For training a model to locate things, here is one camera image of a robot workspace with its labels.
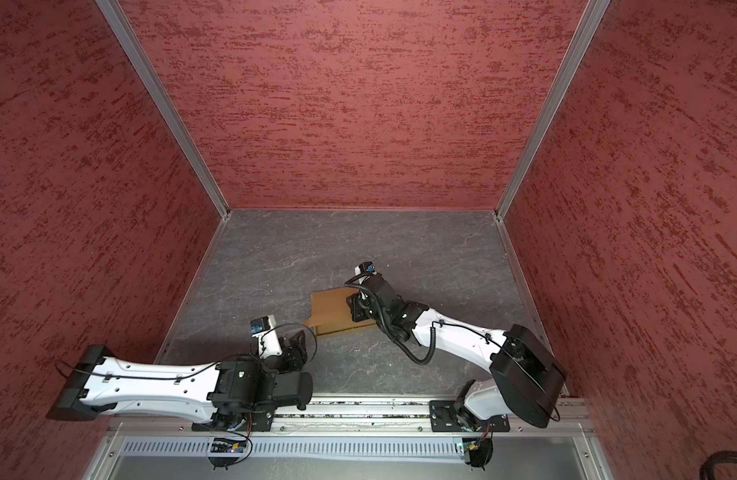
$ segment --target black hose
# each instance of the black hose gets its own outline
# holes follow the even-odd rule
[[[715,466],[719,463],[737,464],[737,452],[720,450],[710,455],[699,469],[699,480],[715,480]]]
[[[362,278],[363,276],[370,276],[371,274],[360,274],[353,276],[350,280],[347,280],[344,282],[344,286],[348,288],[354,288],[356,290],[360,290],[361,292],[365,293],[366,296],[368,296],[368,301],[371,303],[371,308],[373,308],[373,311],[375,311],[379,317],[379,330],[383,331],[385,335],[387,335],[392,342],[398,346],[398,348],[401,349],[403,353],[406,354],[406,356],[417,365],[427,365],[430,360],[432,360],[432,355],[435,353],[435,342],[437,340],[437,333],[435,332],[435,327],[430,325],[430,347],[427,349],[427,355],[424,356],[423,359],[417,358],[412,351],[408,349],[407,346],[403,344],[400,339],[398,339],[396,336],[392,334],[390,331],[390,323],[387,321],[387,318],[384,316],[384,309],[381,308],[381,304],[379,303],[379,299],[376,297],[376,295],[366,286],[361,285],[360,283],[353,283],[355,280]]]

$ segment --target marble-patterned floor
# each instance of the marble-patterned floor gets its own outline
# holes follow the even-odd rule
[[[311,293],[342,286],[366,260],[406,300],[489,328],[530,327],[489,213],[236,210],[161,362],[247,352],[250,320],[303,322]],[[316,392],[453,395],[489,378],[443,351],[417,366],[378,330],[320,339],[307,370]]]

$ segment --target cardboard box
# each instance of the cardboard box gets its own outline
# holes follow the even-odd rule
[[[317,336],[336,336],[357,333],[376,328],[373,320],[353,322],[347,297],[356,293],[354,288],[336,288],[312,294],[312,310],[305,325],[311,327]]]

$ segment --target red wall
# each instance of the red wall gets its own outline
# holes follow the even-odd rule
[[[497,205],[586,0],[121,0],[232,207]]]
[[[737,449],[737,2],[614,0],[507,226],[617,480]]]
[[[1,1],[0,478],[85,470],[54,360],[151,361],[217,221],[94,2]]]

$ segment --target textured red wall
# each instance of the textured red wall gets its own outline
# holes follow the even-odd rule
[[[737,449],[737,2],[614,0],[507,226],[617,480]]]
[[[586,0],[121,0],[229,204],[494,208]]]
[[[151,361],[218,215],[92,0],[0,2],[0,478],[77,478],[57,358]]]

